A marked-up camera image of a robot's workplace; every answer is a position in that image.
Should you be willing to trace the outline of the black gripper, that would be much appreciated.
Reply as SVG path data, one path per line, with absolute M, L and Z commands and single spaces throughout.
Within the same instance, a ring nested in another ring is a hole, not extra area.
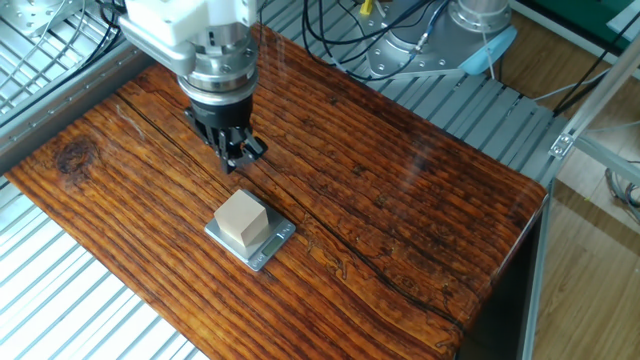
M 227 105 L 211 105 L 190 100 L 185 116 L 194 132 L 207 145 L 212 145 L 221 162 L 221 169 L 230 174 L 236 169 L 237 146 L 242 142 L 242 159 L 255 162 L 268 150 L 260 138 L 253 136 L 250 118 L 253 97 Z

